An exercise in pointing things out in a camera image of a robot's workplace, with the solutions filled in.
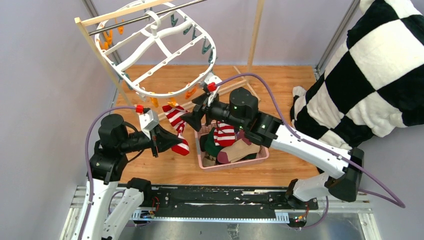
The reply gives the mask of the red white striped sock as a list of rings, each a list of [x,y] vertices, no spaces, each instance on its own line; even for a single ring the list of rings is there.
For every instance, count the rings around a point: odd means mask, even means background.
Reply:
[[[236,132],[233,126],[217,122],[213,132],[214,144],[219,147],[229,147],[236,142]]]
[[[183,137],[183,132],[187,126],[187,122],[182,119],[182,116],[188,111],[178,104],[175,107],[164,105],[162,106],[162,110],[171,126],[176,130],[177,137],[182,140],[181,143],[174,145],[171,150],[182,156],[188,155],[190,153],[189,144]]]

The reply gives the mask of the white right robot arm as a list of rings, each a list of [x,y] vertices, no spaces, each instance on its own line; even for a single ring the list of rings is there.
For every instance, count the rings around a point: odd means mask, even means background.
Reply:
[[[281,119],[259,110],[258,98],[243,87],[233,90],[229,102],[210,92],[192,100],[194,108],[183,119],[196,131],[212,121],[242,130],[253,144],[280,150],[301,158],[323,172],[308,179],[294,179],[286,193],[286,204],[298,209],[311,199],[333,196],[345,202],[357,199],[364,152],[358,148],[339,149],[294,130]]]

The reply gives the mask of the argyle brown sock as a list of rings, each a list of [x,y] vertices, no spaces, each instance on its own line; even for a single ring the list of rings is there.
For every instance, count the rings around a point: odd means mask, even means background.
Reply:
[[[213,156],[205,156],[202,159],[202,166],[204,168],[209,168],[209,167],[213,167],[216,165],[216,158]]]

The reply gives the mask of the cream purple striped sock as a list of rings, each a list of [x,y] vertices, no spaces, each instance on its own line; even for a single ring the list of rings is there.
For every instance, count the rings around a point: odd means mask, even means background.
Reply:
[[[235,163],[244,157],[257,154],[261,147],[250,142],[247,138],[238,139],[233,145],[223,148],[217,155],[216,160],[220,164]]]

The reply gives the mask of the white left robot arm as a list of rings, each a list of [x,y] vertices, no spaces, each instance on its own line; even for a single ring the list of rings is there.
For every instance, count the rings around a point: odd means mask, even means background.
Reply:
[[[149,180],[134,177],[126,184],[118,204],[111,208],[123,171],[130,162],[128,153],[140,156],[151,150],[157,157],[183,143],[179,133],[173,134],[159,124],[157,113],[150,108],[130,107],[139,114],[141,130],[114,113],[118,109],[113,107],[100,113],[87,132],[86,193],[73,240],[117,240],[138,207],[149,209],[134,226],[151,221],[163,205]]]

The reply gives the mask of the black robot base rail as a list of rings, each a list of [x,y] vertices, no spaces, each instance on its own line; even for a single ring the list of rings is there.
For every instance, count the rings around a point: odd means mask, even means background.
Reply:
[[[153,221],[290,223],[317,210],[317,199],[292,207],[286,187],[152,185],[152,197],[136,208],[130,219]]]

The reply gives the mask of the white round sock hanger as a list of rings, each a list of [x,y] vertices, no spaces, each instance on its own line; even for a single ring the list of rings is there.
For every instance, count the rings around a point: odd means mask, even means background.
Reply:
[[[106,68],[120,77],[144,100],[170,99],[202,88],[205,76],[217,60],[212,36],[182,9],[196,4],[174,5],[169,0],[134,0],[109,13],[81,22],[96,25],[87,35]],[[161,68],[175,63],[195,47],[208,56],[206,68],[174,91],[160,93],[145,84]]]

